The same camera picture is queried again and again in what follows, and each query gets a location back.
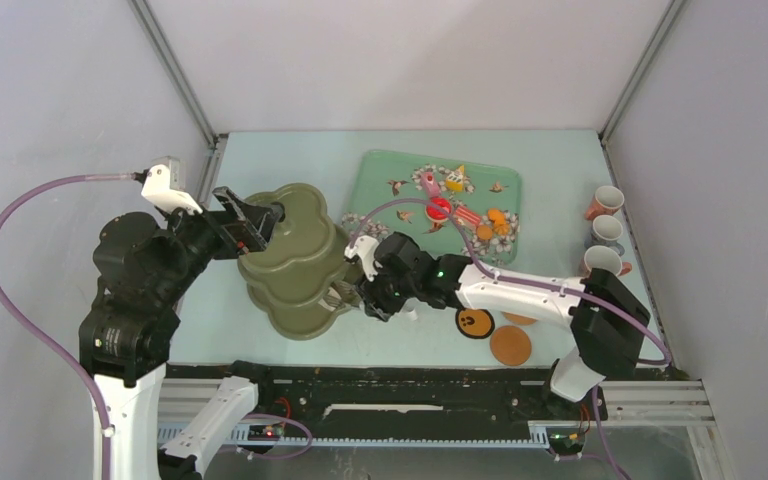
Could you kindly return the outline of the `metal serving tongs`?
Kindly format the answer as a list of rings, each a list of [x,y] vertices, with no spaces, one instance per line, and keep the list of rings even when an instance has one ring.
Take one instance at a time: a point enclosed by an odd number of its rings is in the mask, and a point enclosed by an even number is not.
[[[361,297],[354,290],[353,285],[346,281],[331,283],[320,305],[330,311],[347,309],[362,311],[364,308]],[[392,317],[417,321],[419,319],[418,302],[414,299],[407,300],[400,311],[390,315],[390,318]]]

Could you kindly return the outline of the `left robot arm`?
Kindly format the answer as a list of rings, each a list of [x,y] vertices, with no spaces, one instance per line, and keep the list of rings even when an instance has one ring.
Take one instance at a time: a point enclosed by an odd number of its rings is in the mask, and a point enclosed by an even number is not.
[[[200,479],[236,421],[272,411],[276,390],[232,377],[179,438],[158,445],[175,308],[210,262],[266,250],[286,210],[277,201],[245,202],[225,187],[213,192],[217,210],[169,186],[142,194],[157,214],[127,213],[102,229],[93,254],[97,294],[79,328],[79,361],[95,386],[96,465],[104,479]]]

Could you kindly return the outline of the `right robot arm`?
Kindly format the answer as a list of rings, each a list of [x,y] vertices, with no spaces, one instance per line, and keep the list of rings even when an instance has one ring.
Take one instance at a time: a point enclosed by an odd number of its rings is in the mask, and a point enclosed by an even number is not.
[[[603,380],[633,375],[650,314],[613,273],[552,278],[493,269],[469,256],[434,257],[403,233],[360,236],[344,258],[362,274],[354,283],[364,313],[381,321],[410,302],[433,309],[494,310],[548,322],[573,338],[541,392],[545,411],[566,418]]]

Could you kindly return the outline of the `green three-tier serving stand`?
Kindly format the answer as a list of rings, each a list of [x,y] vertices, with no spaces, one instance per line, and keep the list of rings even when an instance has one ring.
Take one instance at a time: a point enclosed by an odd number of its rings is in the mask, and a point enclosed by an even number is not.
[[[266,251],[238,260],[250,299],[282,336],[302,341],[322,335],[338,316],[353,310],[330,311],[320,305],[331,283],[352,284],[361,274],[344,259],[349,233],[333,222],[324,196],[309,184],[287,184],[246,201],[285,207],[285,219]]]

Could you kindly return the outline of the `red striped toy cake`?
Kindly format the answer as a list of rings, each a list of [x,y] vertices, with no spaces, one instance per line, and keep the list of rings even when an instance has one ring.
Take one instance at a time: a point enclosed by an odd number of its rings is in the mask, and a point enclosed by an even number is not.
[[[471,230],[482,224],[482,217],[464,205],[458,206],[453,215],[460,225]]]

